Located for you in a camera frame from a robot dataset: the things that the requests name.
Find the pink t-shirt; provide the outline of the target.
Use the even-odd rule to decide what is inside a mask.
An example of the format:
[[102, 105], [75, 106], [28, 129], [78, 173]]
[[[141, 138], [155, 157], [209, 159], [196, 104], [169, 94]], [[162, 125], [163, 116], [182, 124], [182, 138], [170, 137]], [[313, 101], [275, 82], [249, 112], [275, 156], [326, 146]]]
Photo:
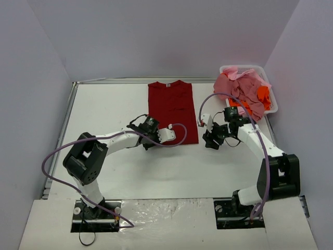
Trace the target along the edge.
[[253, 120], [259, 121], [270, 110], [271, 85], [254, 69], [240, 72], [238, 66], [228, 66], [222, 70], [213, 86], [221, 100], [228, 100], [238, 108], [240, 114], [247, 111]]

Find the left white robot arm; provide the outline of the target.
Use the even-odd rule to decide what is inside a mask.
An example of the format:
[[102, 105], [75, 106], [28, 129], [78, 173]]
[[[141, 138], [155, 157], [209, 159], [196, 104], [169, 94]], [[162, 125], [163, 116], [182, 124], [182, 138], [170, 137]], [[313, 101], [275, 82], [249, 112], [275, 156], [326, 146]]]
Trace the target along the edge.
[[121, 132], [111, 139], [93, 140], [74, 144], [63, 160], [63, 166], [78, 185], [78, 189], [89, 201], [82, 200], [86, 204], [86, 212], [93, 218], [98, 218], [105, 211], [105, 200], [99, 190], [97, 177], [101, 172], [105, 158], [119, 150], [142, 145], [145, 149], [154, 146], [153, 140], [159, 143], [159, 122], [151, 116], [138, 126], [131, 121], [126, 127], [127, 132]]

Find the white plastic basket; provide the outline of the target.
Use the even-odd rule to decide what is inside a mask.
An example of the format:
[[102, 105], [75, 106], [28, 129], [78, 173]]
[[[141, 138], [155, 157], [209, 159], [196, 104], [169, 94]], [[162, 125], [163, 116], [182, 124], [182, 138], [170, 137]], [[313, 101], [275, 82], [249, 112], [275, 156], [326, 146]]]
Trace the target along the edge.
[[261, 82], [261, 85], [268, 87], [268, 97], [270, 106], [265, 110], [264, 114], [271, 114], [278, 111], [278, 105], [274, 96], [272, 86], [269, 83], [268, 77], [261, 66], [256, 65], [225, 65], [219, 69], [220, 73], [225, 73], [231, 80], [238, 79], [243, 76], [251, 76]]

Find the dark red t-shirt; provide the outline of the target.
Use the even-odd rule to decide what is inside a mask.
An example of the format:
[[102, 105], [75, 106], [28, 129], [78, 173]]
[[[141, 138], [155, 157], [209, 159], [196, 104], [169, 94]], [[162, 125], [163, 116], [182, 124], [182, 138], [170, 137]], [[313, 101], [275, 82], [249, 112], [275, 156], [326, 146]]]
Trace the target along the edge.
[[148, 84], [148, 114], [159, 121], [159, 128], [178, 124], [173, 128], [176, 139], [166, 145], [182, 139], [183, 145], [199, 143], [192, 84], [181, 80]]

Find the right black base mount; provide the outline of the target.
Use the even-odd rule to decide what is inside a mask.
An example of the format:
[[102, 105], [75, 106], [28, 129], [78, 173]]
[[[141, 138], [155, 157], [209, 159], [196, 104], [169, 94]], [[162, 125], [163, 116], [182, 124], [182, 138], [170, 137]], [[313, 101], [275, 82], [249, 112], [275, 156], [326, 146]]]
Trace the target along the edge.
[[263, 219], [250, 219], [253, 206], [241, 207], [235, 211], [230, 198], [214, 199], [216, 228], [218, 230], [265, 228]]

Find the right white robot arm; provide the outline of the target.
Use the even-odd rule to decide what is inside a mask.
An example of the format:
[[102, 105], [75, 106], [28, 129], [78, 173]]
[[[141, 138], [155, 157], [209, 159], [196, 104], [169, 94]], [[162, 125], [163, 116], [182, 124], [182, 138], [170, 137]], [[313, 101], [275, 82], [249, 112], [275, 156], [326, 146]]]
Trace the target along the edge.
[[206, 128], [202, 137], [205, 147], [218, 150], [227, 138], [236, 139], [261, 163], [256, 184], [233, 192], [232, 212], [243, 215], [256, 204], [298, 196], [301, 189], [298, 157], [274, 145], [259, 126], [251, 118], [240, 115], [236, 107], [226, 107], [222, 113], [226, 122], [223, 125], [214, 122], [209, 114], [200, 116], [198, 124]]

